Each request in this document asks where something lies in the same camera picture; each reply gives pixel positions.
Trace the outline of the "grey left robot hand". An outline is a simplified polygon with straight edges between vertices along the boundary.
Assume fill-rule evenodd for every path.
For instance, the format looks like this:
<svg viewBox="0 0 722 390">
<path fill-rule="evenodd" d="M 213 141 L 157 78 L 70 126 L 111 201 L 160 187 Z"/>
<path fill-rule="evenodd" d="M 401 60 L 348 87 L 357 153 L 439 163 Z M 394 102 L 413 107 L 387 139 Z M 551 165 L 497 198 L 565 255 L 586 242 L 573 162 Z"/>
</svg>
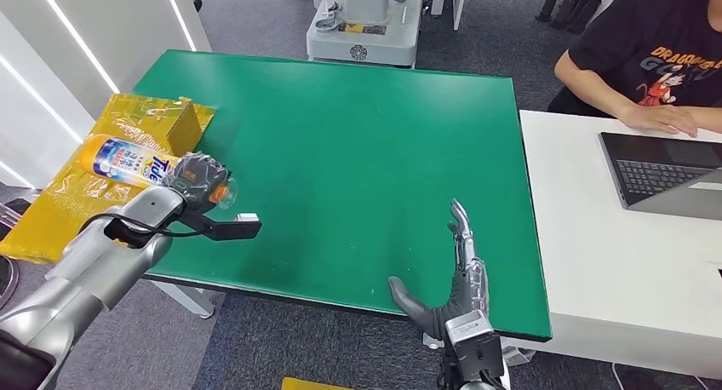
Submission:
<svg viewBox="0 0 722 390">
<path fill-rule="evenodd" d="M 230 208 L 235 203 L 238 189 L 226 166 L 201 152 L 188 152 L 182 156 L 161 184 L 177 191 L 188 209 L 198 213 L 214 207 Z"/>
</svg>

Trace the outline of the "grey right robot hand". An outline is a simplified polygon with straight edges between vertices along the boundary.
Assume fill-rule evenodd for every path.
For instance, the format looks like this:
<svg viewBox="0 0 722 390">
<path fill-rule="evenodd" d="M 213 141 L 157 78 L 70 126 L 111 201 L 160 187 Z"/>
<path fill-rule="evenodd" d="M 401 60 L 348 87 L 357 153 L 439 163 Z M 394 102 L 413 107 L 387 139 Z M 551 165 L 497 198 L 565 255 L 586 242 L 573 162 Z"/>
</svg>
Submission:
<svg viewBox="0 0 722 390">
<path fill-rule="evenodd" d="M 488 314 L 488 279 L 484 262 L 477 256 L 468 214 L 455 198 L 450 201 L 454 220 L 448 224 L 454 240 L 455 267 L 450 295 L 445 304 L 429 307 L 417 300 L 403 281 L 391 276 L 388 285 L 393 302 L 425 333 L 439 341 L 448 339 L 445 324 L 472 311 Z"/>
</svg>

